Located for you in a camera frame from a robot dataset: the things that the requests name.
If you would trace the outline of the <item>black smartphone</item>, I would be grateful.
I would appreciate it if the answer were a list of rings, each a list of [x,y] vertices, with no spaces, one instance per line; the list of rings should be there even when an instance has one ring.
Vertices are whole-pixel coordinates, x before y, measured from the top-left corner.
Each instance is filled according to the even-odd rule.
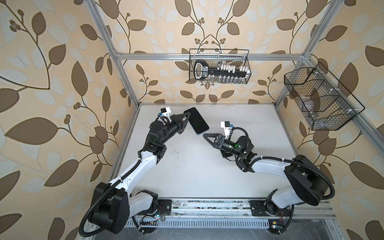
[[[223,151],[223,150],[221,150],[221,154],[222,154],[223,158],[229,158],[229,157],[233,156],[233,154],[228,153],[228,152]]]
[[[185,110],[184,113],[190,113],[189,123],[196,135],[201,135],[210,129],[207,122],[195,107]]]

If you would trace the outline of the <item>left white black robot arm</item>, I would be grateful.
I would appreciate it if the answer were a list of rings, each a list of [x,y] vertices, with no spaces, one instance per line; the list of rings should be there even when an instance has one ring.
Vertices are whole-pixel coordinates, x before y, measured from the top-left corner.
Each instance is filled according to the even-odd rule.
[[[80,222],[81,237],[92,237],[100,232],[118,234],[127,221],[143,211],[156,212],[158,195],[142,190],[132,192],[145,174],[165,155],[165,143],[175,134],[182,134],[190,113],[171,115],[167,109],[158,114],[150,125],[145,144],[138,151],[137,160],[109,183],[100,183],[94,190],[90,208]]]

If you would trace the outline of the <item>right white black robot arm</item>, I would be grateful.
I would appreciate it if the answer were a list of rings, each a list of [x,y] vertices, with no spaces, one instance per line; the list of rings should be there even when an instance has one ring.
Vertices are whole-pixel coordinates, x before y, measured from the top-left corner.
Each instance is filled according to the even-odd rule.
[[[286,223],[271,223],[268,231],[272,235],[282,235],[290,226],[296,205],[318,206],[322,200],[330,200],[336,190],[332,181],[307,157],[297,155],[291,159],[259,156],[246,130],[240,127],[226,128],[227,133],[205,133],[204,139],[215,149],[224,153],[224,157],[233,156],[234,163],[243,173],[265,173],[282,177],[289,185],[274,189],[258,208],[271,217],[284,216],[284,210],[290,212]]]

